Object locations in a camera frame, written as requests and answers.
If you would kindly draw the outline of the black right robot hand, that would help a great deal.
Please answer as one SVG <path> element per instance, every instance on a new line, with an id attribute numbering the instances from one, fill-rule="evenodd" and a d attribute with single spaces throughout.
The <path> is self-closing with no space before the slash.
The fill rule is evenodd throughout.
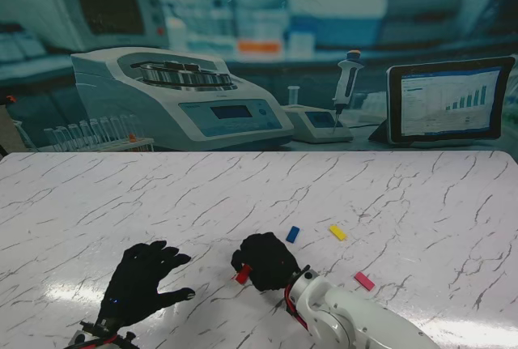
<path id="1" fill-rule="evenodd" d="M 294 255 L 272 232 L 246 237 L 232 254 L 231 266 L 236 272 L 249 266 L 249 279 L 259 292 L 286 288 L 300 272 Z"/>

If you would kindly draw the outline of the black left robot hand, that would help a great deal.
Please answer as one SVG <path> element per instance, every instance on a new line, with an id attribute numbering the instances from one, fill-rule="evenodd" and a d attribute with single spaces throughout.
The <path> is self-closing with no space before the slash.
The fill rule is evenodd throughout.
<path id="1" fill-rule="evenodd" d="M 104 321 L 110 330 L 118 330 L 161 309 L 191 300 L 195 291 L 189 287 L 174 292 L 158 292 L 159 282 L 190 260 L 190 256 L 168 246 L 165 240 L 139 243 L 128 248 L 104 292 L 97 321 Z"/>

